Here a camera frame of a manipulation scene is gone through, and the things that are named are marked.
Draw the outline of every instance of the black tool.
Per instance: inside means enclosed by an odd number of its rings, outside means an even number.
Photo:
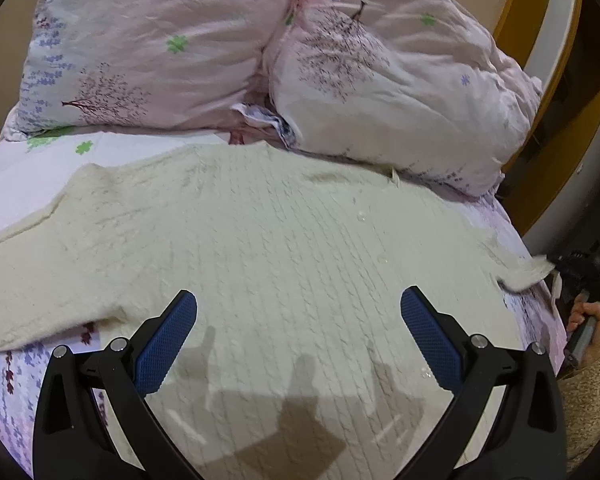
[[[548,260],[555,265],[562,278],[564,303],[571,310],[573,300],[578,294],[588,294],[590,303],[600,302],[600,240],[590,248],[589,252],[573,251],[568,256],[549,256]],[[582,361],[585,350],[591,343],[596,330],[596,318],[585,316],[585,321],[571,334],[564,357],[567,364],[577,368]]]
[[[566,443],[557,383],[538,343],[526,351],[469,337],[439,314],[420,290],[404,291],[402,318],[438,383],[455,397],[427,441],[395,480],[564,480]],[[186,291],[134,336],[104,350],[54,349],[38,401],[33,437],[35,480],[202,480],[144,402],[160,387],[196,319]],[[506,394],[480,456],[454,468],[494,386]],[[107,391],[141,470],[117,454],[92,388]]]

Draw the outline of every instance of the floral pillowcase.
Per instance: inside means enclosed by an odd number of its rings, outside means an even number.
[[[295,0],[265,51],[292,149],[389,165],[480,196],[541,86],[453,0]]]
[[[22,140],[67,125],[227,128],[289,0],[39,0],[14,119]]]

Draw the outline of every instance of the cable knit sweater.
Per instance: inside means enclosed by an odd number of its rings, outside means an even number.
[[[402,291],[520,348],[498,282],[526,288],[547,265],[425,187],[266,145],[190,147],[87,165],[0,234],[0,349],[93,319],[110,321],[103,340],[130,335],[186,288],[196,326],[147,402],[205,477],[392,478],[451,400],[400,318]]]
[[[600,440],[600,359],[558,381],[567,429],[568,470]]]

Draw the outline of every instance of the bedsheet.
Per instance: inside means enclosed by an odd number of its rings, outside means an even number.
[[[143,130],[134,130],[134,136],[124,133],[129,131],[68,128],[26,142],[0,142],[0,230],[45,205],[71,174],[88,162],[117,166],[184,144],[229,140],[228,134],[215,131],[177,136],[152,136]],[[528,255],[497,201],[469,200],[445,187],[435,191],[475,226],[491,228],[503,246],[521,256]],[[550,348],[554,366],[558,367],[566,336],[557,314],[551,310],[544,284],[521,294],[503,291],[503,301],[516,316],[523,343],[540,340]],[[98,349],[106,343],[100,340],[97,325],[89,323],[38,344],[0,354],[0,439],[29,474],[32,474],[32,425],[40,383],[49,353],[60,342],[74,351]],[[99,403],[106,417],[104,397],[99,398]]]

